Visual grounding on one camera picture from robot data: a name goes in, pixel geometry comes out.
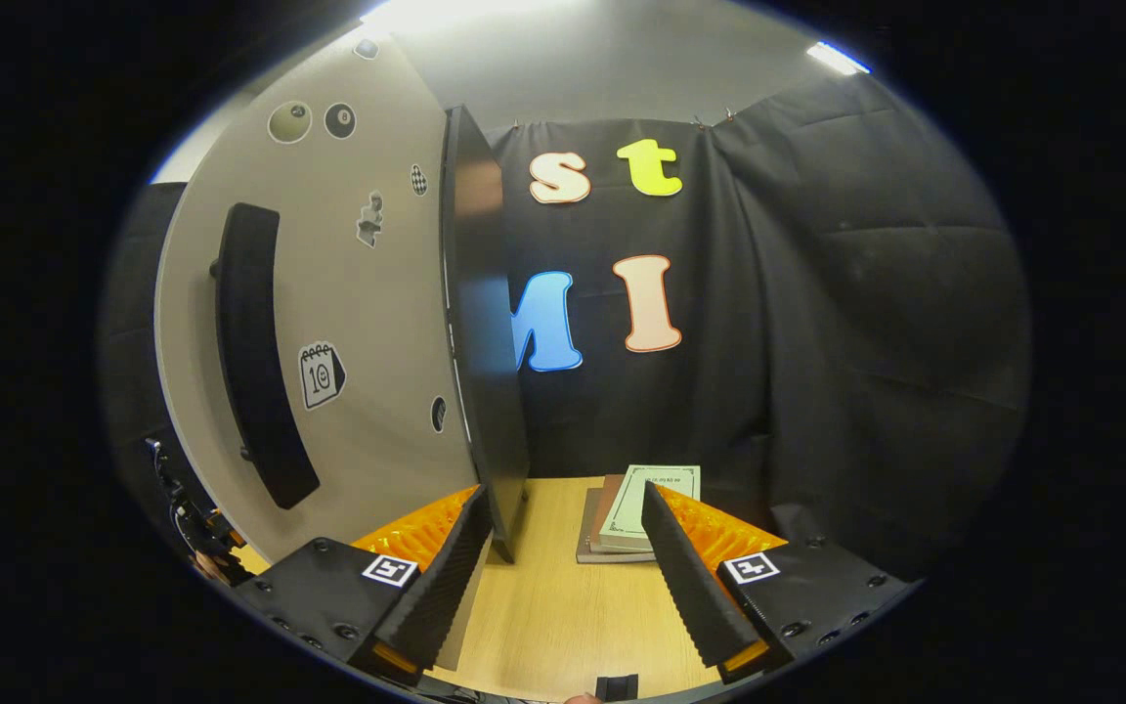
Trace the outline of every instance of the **wooden table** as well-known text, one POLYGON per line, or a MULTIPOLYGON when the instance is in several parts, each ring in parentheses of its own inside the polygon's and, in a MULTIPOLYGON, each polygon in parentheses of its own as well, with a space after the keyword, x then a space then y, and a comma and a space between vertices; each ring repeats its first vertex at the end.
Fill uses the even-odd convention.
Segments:
POLYGON ((638 696, 718 680, 689 641, 656 562, 577 564, 586 490, 602 478, 531 478, 515 564, 489 553, 453 685, 563 701, 638 674, 638 696))

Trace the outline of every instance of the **green book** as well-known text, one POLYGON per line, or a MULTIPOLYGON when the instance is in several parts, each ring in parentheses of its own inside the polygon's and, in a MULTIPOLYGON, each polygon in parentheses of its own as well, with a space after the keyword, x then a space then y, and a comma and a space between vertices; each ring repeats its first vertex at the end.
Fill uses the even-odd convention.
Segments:
POLYGON ((641 525, 641 508, 647 481, 700 500, 701 467, 697 464, 628 464, 616 502, 611 505, 611 511, 607 514, 602 529, 598 532, 598 540, 604 546, 652 550, 649 536, 641 525))

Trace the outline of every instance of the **letter s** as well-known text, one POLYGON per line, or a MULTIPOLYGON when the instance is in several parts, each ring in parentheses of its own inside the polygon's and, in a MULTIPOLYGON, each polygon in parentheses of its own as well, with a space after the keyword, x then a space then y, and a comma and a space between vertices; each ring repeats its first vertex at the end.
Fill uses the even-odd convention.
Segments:
POLYGON ((575 204, 589 195, 589 178, 580 173, 584 159, 577 152, 546 152, 529 161, 528 191, 538 204, 575 204))

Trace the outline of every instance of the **brown book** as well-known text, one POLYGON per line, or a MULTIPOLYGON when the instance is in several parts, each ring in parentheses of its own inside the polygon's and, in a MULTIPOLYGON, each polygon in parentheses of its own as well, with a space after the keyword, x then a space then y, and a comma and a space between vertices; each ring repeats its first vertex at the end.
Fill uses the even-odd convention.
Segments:
POLYGON ((616 505, 616 496, 619 493, 619 485, 625 482, 625 475, 607 475, 602 478, 602 489, 590 491, 602 491, 598 498, 598 507, 593 515, 593 520, 589 522, 589 549, 592 552, 619 552, 640 553, 641 555, 653 555, 653 552, 645 552, 640 547, 611 547, 604 545, 598 537, 598 532, 602 529, 602 524, 611 515, 611 507, 616 505))
POLYGON ((584 516, 581 518, 581 535, 577 538, 575 561, 581 562, 653 562, 652 552, 593 552, 589 543, 589 526, 598 513, 602 490, 589 489, 584 492, 584 516))

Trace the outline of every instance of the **calendar sticker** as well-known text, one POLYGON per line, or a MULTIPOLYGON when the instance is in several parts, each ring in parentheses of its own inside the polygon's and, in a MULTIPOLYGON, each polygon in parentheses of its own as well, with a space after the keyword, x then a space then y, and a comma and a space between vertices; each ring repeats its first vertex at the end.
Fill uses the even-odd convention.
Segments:
POLYGON ((309 411, 340 395, 345 386, 345 367, 337 347, 321 341, 301 348, 298 367, 303 377, 303 401, 309 411))

